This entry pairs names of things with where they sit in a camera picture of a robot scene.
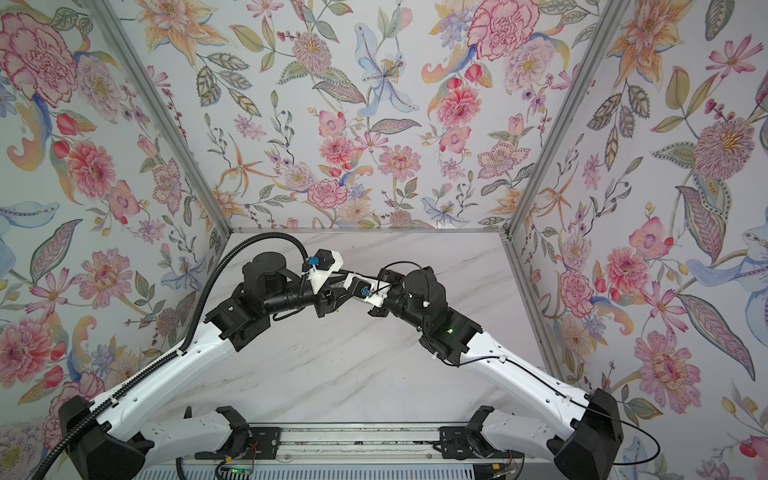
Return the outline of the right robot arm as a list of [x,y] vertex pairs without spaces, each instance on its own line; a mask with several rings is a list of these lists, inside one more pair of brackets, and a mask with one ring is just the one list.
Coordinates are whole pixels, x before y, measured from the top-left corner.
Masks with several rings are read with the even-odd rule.
[[568,479],[607,479],[624,440],[617,401],[559,380],[504,347],[477,322],[450,307],[429,268],[400,275],[382,270],[355,288],[370,315],[393,315],[421,334],[422,347],[445,365],[479,375],[534,417],[492,407],[476,412],[468,429],[478,443],[552,462]]

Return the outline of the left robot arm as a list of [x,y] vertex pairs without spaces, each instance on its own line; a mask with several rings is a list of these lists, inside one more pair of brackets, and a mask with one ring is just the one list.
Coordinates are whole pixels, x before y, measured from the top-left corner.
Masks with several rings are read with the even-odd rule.
[[344,273],[342,265],[341,255],[330,250],[304,257],[300,273],[278,252],[257,255],[243,266],[232,295],[190,324],[179,345],[95,399],[67,401],[59,411],[56,452],[66,454],[83,479],[132,479],[147,467],[197,453],[245,455],[257,442],[231,406],[168,424],[151,419],[275,320],[306,308],[323,317],[351,298],[368,299],[369,282]]

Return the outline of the left corner aluminium profile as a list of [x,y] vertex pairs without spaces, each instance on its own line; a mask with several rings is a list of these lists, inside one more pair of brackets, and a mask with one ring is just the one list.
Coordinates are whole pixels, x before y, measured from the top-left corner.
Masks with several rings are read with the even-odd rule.
[[229,239],[233,231],[231,224],[226,219],[218,201],[214,198],[213,191],[205,181],[193,153],[165,107],[162,95],[155,88],[145,65],[140,60],[115,15],[115,11],[108,1],[85,0],[83,4],[94,23],[100,28],[106,42],[114,51],[116,59],[125,67],[126,75],[146,102],[148,113],[154,125],[180,162],[182,170],[207,210],[209,219],[221,231],[223,237]]

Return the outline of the corner aluminium profile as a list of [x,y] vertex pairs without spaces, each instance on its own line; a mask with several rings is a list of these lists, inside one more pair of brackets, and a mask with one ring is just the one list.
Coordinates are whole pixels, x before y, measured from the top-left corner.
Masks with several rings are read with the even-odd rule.
[[180,162],[182,170],[207,210],[209,219],[221,231],[223,237],[229,239],[233,231],[231,224],[226,219],[218,201],[214,198],[213,191],[205,181],[193,153],[165,107],[162,95],[155,88],[145,65],[140,60],[115,15],[115,11],[108,1],[85,0],[83,4],[94,23],[100,28],[106,42],[114,51],[116,59],[125,67],[126,75],[146,102],[148,113],[154,125]]
[[511,242],[514,236],[524,229],[527,212],[536,197],[543,176],[549,169],[554,156],[570,129],[580,104],[586,97],[586,92],[594,78],[602,57],[608,48],[608,43],[619,28],[621,17],[627,9],[624,1],[606,1],[602,16],[596,23],[594,34],[585,51],[579,73],[573,80],[568,93],[564,97],[562,108],[554,117],[551,133],[544,142],[539,159],[535,162],[523,195],[505,231],[504,238]]

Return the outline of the right corner aluminium profile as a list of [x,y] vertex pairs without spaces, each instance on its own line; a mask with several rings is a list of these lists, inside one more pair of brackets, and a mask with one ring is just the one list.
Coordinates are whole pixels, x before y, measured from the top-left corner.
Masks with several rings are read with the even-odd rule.
[[579,73],[573,80],[568,93],[564,97],[562,108],[554,117],[551,133],[544,142],[539,159],[535,162],[523,195],[505,231],[504,238],[511,242],[514,236],[524,229],[527,212],[536,197],[543,176],[549,169],[554,156],[570,129],[580,104],[586,97],[586,92],[594,78],[602,57],[608,48],[608,43],[619,28],[621,17],[627,9],[624,1],[606,1],[602,16],[596,23],[594,34],[585,51]]

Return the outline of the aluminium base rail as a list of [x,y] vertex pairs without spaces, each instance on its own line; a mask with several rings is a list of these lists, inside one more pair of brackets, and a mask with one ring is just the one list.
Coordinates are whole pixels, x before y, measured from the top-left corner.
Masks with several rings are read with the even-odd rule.
[[[448,460],[433,448],[442,426],[466,426],[478,431],[495,449],[517,451],[557,466],[569,461],[593,460],[599,467],[612,466],[620,437],[599,436],[585,424],[571,434],[557,434],[543,422],[507,416],[494,411],[483,422],[459,423],[253,423],[251,427],[280,427],[280,446],[275,460],[257,462],[327,463],[426,463],[502,460]],[[179,420],[151,423],[140,431],[139,444],[145,451],[146,466],[199,452],[220,449],[233,434],[211,420]]]

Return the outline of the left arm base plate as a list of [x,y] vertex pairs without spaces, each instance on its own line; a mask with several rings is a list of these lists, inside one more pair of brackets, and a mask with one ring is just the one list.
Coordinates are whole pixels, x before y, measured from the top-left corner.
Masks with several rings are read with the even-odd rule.
[[199,452],[195,460],[275,460],[280,446],[280,427],[251,427],[233,433],[225,444],[214,452]]

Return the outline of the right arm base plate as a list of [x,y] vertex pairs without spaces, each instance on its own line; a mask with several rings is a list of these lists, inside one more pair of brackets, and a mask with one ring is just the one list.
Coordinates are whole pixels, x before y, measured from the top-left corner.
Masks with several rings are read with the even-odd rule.
[[497,450],[482,435],[466,426],[442,426],[438,429],[438,440],[433,444],[443,459],[470,460],[488,459],[509,461],[522,459],[517,451]]

